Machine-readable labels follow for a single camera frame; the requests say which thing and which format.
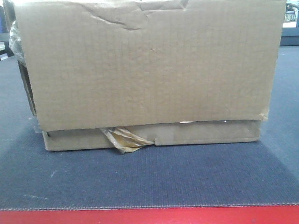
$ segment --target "plastic wrap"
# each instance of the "plastic wrap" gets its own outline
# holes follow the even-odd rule
[[[18,61],[26,66],[17,21],[14,21],[11,25],[9,34],[9,48],[12,50]]]

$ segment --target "crumpled tape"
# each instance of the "crumpled tape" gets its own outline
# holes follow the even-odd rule
[[[124,127],[101,128],[101,131],[123,154],[131,153],[144,146],[155,144],[154,141],[148,141],[142,137],[139,137]]]

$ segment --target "cardboard edge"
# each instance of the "cardboard edge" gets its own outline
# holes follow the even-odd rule
[[[259,120],[232,120],[131,126],[128,129],[154,141],[157,146],[163,146],[258,141],[260,125]],[[43,137],[47,151],[114,147],[100,129],[43,132]]]

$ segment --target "brown cardboard box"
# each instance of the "brown cardboard box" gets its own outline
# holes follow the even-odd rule
[[[110,147],[99,128],[119,126],[134,135],[122,138],[157,145],[258,139],[284,0],[22,0],[14,9],[48,150]]]

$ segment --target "box flap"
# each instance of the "box flap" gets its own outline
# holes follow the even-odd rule
[[[16,1],[44,131],[268,114],[284,0]]]

